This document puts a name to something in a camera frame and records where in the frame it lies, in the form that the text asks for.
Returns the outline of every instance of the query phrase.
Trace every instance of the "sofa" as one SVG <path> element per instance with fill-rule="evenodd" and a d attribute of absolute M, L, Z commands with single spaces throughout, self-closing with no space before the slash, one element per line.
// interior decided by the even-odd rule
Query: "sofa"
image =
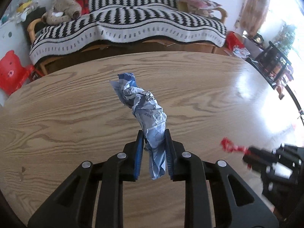
<path fill-rule="evenodd" d="M 88 0 L 89 14 L 57 26 L 46 26 L 36 37 L 33 21 L 28 32 L 32 41 L 30 58 L 45 64 L 67 54 L 107 45 L 125 45 L 150 40 L 173 43 L 206 43 L 222 47 L 226 27 L 222 21 L 178 11 L 177 0 Z"/>

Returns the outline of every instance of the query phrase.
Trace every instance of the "red plastic stool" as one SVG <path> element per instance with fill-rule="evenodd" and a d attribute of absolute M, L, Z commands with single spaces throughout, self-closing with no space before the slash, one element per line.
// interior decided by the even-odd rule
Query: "red plastic stool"
<path fill-rule="evenodd" d="M 43 73 L 38 71 L 32 64 L 26 67 L 21 65 L 19 57 L 13 50 L 8 51 L 0 60 L 0 88 L 10 96 L 25 83 L 27 79 L 33 81 L 31 73 L 35 71 L 41 77 Z"/>

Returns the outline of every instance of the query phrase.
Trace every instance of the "plush toy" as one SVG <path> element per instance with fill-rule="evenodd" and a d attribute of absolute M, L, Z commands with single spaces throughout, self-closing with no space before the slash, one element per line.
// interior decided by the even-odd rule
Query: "plush toy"
<path fill-rule="evenodd" d="M 42 21 L 48 25 L 58 25 L 78 19 L 81 11 L 81 5 L 75 0 L 54 0 L 52 8 L 42 16 Z"/>
<path fill-rule="evenodd" d="M 209 18 L 209 19 L 212 19 L 213 18 L 213 11 L 212 10 L 206 10 L 206 9 L 194 9 L 194 14 L 197 14 L 201 17 L 204 17 L 204 18 Z"/>

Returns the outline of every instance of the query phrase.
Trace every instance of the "wooden table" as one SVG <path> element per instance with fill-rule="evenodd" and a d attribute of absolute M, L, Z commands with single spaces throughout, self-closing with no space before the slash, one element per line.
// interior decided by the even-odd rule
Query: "wooden table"
<path fill-rule="evenodd" d="M 205 161 L 226 160 L 257 191 L 259 176 L 241 154 L 223 152 L 221 139 L 268 149 L 295 142 L 297 109 L 283 109 L 288 99 L 241 59 L 171 51 L 75 65 L 22 87 L 0 111 L 0 189 L 25 224 L 81 162 L 106 161 L 135 140 L 140 126 L 109 84 L 127 71 L 164 108 L 174 140 Z M 184 183 L 151 180 L 144 152 L 123 204 L 125 227 L 183 227 Z"/>

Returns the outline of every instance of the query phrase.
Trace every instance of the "sofa armrest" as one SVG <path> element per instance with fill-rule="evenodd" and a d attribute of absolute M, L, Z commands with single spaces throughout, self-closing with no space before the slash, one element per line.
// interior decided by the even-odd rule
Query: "sofa armrest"
<path fill-rule="evenodd" d="M 36 39 L 35 26 L 39 22 L 42 22 L 41 18 L 33 20 L 27 27 L 27 31 L 29 34 L 29 38 L 31 39 L 31 43 L 33 43 Z"/>
<path fill-rule="evenodd" d="M 220 13 L 222 15 L 221 22 L 223 24 L 225 24 L 226 18 L 228 17 L 227 11 L 225 9 L 221 8 L 221 7 L 214 8 L 213 10 L 220 11 Z"/>

